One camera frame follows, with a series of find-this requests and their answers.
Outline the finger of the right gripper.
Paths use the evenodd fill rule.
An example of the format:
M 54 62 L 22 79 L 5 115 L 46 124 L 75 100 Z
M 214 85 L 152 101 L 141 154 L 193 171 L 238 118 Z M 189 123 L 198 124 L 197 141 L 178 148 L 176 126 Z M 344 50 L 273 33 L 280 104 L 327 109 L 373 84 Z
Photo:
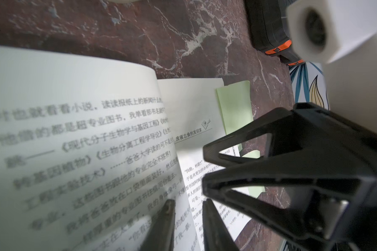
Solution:
M 318 152 L 329 159 L 336 155 L 377 159 L 377 134 L 338 114 L 312 103 L 297 103 L 293 109 L 275 108 L 248 125 L 203 147 L 207 162 L 223 167 L 244 163 L 243 157 L 259 150 L 272 160 L 290 153 L 297 162 Z
M 266 192 L 248 195 L 248 178 L 259 178 Z M 375 251 L 376 227 L 370 198 L 377 184 L 360 160 L 320 157 L 250 160 L 203 178 L 209 199 L 241 212 L 303 251 Z

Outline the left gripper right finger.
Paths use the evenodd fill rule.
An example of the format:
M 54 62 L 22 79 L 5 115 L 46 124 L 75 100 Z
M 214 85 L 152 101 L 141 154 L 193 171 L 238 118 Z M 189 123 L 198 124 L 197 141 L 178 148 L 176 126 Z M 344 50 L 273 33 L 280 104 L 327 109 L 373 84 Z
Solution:
M 203 202 L 203 234 L 205 251 L 239 251 L 211 199 Z

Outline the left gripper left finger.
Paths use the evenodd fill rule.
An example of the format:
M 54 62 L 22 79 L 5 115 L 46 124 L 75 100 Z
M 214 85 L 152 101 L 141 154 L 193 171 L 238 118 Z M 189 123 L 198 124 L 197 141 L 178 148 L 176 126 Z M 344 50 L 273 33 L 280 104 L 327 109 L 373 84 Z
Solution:
M 168 199 L 143 242 L 141 251 L 173 251 L 176 201 Z

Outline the yellow paperback book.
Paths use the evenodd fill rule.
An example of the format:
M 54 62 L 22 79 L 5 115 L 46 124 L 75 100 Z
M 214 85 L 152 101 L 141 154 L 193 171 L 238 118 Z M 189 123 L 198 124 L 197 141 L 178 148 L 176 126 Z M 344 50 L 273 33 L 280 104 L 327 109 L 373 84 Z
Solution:
M 223 86 L 0 46 L 0 251 L 137 251 L 169 199 L 174 249 L 202 251 Z

